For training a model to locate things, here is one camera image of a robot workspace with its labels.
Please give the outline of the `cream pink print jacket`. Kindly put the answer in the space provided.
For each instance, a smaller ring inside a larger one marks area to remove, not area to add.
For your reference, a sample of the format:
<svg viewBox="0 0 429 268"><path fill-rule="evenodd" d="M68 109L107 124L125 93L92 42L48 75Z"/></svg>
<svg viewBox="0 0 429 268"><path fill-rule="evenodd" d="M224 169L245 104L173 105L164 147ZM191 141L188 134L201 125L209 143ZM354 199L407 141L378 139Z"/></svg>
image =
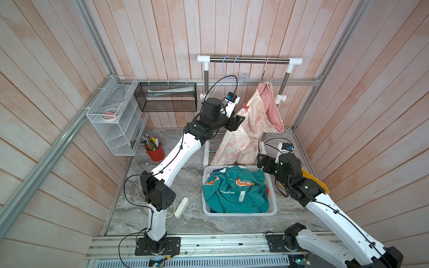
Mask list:
<svg viewBox="0 0 429 268"><path fill-rule="evenodd" d="M214 155L212 165L253 165L263 134L279 134L284 122L275 102L272 85L262 82L246 103L250 108L239 110L244 122L234 131L227 131Z"/></svg>

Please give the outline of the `green jacket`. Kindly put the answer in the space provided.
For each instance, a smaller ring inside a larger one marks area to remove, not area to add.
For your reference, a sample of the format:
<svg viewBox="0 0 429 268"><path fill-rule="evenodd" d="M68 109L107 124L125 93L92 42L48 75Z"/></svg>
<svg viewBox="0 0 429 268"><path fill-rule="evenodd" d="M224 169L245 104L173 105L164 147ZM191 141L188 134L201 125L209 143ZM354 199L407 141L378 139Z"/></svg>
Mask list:
<svg viewBox="0 0 429 268"><path fill-rule="evenodd" d="M269 191L261 170L226 167L207 178L202 193L214 213L252 214L269 210Z"/></svg>

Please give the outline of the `pink hanger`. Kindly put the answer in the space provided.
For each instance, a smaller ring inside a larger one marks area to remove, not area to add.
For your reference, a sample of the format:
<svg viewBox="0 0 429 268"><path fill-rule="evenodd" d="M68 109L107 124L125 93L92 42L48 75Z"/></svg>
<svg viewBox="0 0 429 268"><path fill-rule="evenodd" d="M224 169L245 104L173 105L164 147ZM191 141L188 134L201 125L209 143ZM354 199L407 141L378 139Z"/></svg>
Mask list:
<svg viewBox="0 0 429 268"><path fill-rule="evenodd" d="M272 80L271 69L267 67L269 60L270 60L270 57L267 58L267 61L264 64L263 72L262 72L262 75L261 75L261 81L262 82L270 83L271 80Z"/></svg>

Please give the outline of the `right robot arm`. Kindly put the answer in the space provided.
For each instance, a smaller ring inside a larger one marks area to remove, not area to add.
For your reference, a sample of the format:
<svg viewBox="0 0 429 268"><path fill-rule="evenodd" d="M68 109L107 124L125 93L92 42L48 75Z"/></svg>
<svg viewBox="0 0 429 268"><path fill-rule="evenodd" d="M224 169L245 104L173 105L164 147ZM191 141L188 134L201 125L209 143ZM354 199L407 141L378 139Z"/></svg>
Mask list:
<svg viewBox="0 0 429 268"><path fill-rule="evenodd" d="M272 251L306 250L336 268L401 267L403 254L394 246L385 247L347 216L328 195L326 186L303 170L301 161L293 153L278 157L260 155L257 167L273 175L291 198L321 219L344 244L338 246L295 223L282 236L267 235Z"/></svg>

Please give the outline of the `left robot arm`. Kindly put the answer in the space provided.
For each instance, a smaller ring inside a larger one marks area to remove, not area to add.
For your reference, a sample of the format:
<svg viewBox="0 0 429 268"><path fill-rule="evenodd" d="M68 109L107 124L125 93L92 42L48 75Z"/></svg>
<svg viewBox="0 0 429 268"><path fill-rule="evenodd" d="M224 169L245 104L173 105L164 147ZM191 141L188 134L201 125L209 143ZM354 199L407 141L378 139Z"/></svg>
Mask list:
<svg viewBox="0 0 429 268"><path fill-rule="evenodd" d="M235 131L244 116L234 115L239 103L237 96L223 100L208 98L203 101L200 113L185 126L182 137L168 156L152 171L142 172L140 182L147 207L150 209L148 228L136 241L136 255L158 255L170 249L166 238L166 213L176 194L171 190L175 177L189 158L207 141L215 137L220 128Z"/></svg>

